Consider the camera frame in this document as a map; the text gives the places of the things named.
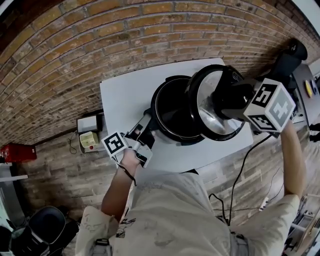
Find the small container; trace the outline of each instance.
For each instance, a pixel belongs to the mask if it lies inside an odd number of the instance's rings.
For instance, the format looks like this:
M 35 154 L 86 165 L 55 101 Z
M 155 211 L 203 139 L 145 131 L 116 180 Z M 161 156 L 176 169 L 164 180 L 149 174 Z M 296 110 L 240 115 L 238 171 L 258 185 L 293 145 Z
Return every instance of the small container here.
M 88 131 L 86 133 L 81 134 L 80 142 L 82 147 L 88 148 L 90 146 L 95 146 L 99 144 L 98 135 L 95 132 Z

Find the cooker lid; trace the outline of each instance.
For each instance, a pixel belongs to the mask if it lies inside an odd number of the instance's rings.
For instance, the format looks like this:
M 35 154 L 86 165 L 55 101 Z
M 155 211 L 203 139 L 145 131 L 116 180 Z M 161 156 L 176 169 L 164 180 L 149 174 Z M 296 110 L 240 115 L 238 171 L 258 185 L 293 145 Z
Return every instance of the cooker lid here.
M 223 65 L 206 66 L 190 79 L 187 92 L 190 113 L 202 135 L 225 141 L 239 133 L 244 122 L 218 116 L 213 92 L 223 90 L 221 93 L 228 93 L 228 86 L 242 79 L 235 69 Z

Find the red toolbox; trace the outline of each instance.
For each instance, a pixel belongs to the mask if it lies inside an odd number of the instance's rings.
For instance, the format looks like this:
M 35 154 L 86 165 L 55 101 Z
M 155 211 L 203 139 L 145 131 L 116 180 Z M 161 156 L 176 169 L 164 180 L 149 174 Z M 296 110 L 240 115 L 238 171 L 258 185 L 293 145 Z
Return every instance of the red toolbox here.
M 28 162 L 37 159 L 36 148 L 30 145 L 10 143 L 0 150 L 6 163 Z

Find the table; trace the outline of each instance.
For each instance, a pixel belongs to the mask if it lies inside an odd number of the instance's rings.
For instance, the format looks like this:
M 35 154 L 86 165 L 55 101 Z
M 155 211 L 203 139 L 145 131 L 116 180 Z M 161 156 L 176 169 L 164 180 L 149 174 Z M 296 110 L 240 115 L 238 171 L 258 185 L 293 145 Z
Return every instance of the table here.
M 126 133 L 150 108 L 155 90 L 167 77 L 192 76 L 205 66 L 224 65 L 220 58 L 198 59 L 165 64 L 119 75 L 100 84 L 105 123 L 109 133 Z M 184 172 L 211 164 L 253 143 L 251 129 L 246 123 L 234 138 L 226 141 L 204 139 L 190 146 L 176 146 L 155 138 L 153 157 L 148 168 L 169 172 Z
M 304 112 L 304 118 L 307 125 L 313 124 L 320 115 L 320 94 L 313 94 L 312 98 L 309 98 L 305 89 L 305 80 L 313 80 L 314 77 L 310 71 L 310 68 L 306 64 L 300 64 L 292 73 L 293 78 L 297 84 L 299 103 Z

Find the brick wall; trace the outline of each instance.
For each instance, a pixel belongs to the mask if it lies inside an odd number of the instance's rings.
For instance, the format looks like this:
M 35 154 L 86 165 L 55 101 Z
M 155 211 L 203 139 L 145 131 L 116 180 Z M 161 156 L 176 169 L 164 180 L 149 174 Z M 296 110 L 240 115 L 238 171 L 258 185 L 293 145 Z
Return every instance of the brick wall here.
M 292 37 L 306 45 L 307 62 L 319 58 L 319 36 L 286 0 L 65 0 L 0 55 L 0 145 L 75 127 L 102 109 L 101 80 L 216 57 L 253 76 Z

